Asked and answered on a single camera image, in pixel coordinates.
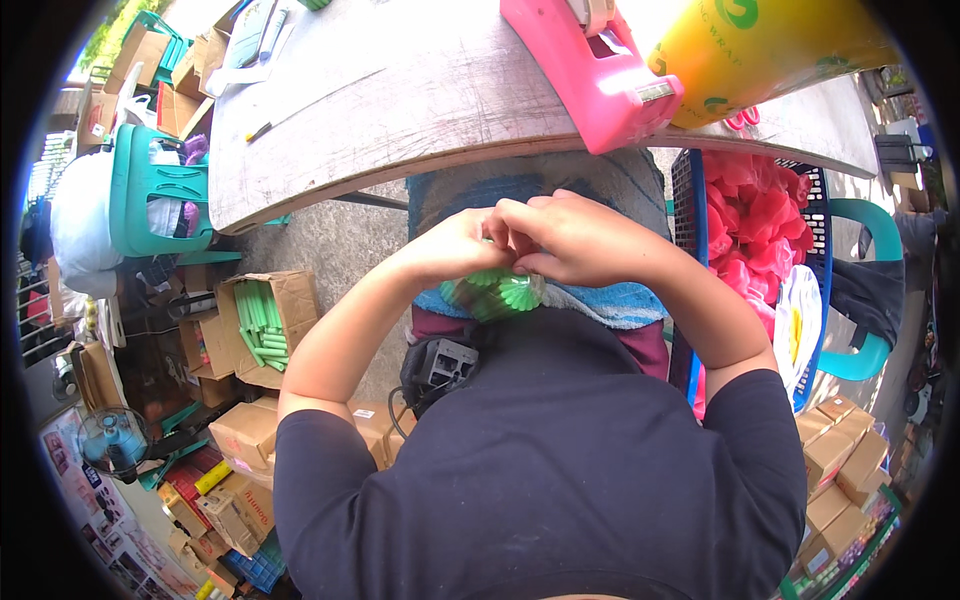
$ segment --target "hand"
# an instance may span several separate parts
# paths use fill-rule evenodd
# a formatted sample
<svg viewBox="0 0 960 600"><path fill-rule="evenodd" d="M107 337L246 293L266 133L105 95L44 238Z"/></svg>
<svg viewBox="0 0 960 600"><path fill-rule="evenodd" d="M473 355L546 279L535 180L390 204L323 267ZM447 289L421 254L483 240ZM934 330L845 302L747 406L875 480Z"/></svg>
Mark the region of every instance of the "hand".
<svg viewBox="0 0 960 600"><path fill-rule="evenodd" d="M563 189L527 204L501 200L485 229L499 248L516 250L515 273L587 287L639 281L677 251L644 226Z"/></svg>
<svg viewBox="0 0 960 600"><path fill-rule="evenodd" d="M513 249L483 241L488 235L484 223L492 214L492 208L467 208L458 212L411 241L389 260L423 289L482 269L509 269L516 260Z"/></svg>

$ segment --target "pink tape dispenser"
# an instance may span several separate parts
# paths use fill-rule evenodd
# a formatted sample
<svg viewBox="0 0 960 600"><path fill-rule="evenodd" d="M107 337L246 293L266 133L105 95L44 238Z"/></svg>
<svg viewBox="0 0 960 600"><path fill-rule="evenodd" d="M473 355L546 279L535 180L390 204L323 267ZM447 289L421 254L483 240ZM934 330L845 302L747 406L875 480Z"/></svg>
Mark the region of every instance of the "pink tape dispenser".
<svg viewBox="0 0 960 600"><path fill-rule="evenodd" d="M657 77L613 0L500 0L563 101L587 150L600 155L665 127L684 87Z"/></svg>

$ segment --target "poster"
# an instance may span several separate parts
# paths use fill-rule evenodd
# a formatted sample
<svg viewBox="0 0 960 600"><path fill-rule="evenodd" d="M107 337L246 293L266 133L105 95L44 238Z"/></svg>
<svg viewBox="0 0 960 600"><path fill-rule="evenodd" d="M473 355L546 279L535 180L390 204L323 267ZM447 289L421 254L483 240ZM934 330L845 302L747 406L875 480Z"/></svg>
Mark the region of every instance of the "poster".
<svg viewBox="0 0 960 600"><path fill-rule="evenodd" d="M80 422L71 408L43 427L40 439L81 535L138 600L193 598L197 584L140 528L113 480L84 463L77 448Z"/></svg>

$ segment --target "yellow cling wrap roll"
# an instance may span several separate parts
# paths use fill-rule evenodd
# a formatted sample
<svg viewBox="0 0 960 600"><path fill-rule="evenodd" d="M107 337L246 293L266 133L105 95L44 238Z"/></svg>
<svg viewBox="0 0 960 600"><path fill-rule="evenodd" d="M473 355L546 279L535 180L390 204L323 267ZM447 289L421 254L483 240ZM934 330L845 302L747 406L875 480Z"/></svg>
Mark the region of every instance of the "yellow cling wrap roll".
<svg viewBox="0 0 960 600"><path fill-rule="evenodd" d="M684 101L671 123L695 128L898 61L858 0L692 0L647 64L680 79Z"/></svg>

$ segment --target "maroon cloth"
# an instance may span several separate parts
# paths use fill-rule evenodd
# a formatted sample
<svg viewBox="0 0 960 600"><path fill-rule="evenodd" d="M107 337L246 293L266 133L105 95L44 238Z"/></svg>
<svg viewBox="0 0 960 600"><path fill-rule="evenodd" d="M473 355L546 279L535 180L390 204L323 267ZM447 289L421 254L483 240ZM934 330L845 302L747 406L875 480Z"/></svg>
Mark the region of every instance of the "maroon cloth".
<svg viewBox="0 0 960 600"><path fill-rule="evenodd" d="M471 319L456 319L439 315L417 306L413 311L413 334L420 339L428 335L462 336ZM643 374L666 381L669 355L663 342L663 321L655 321L640 329L611 329L640 366Z"/></svg>

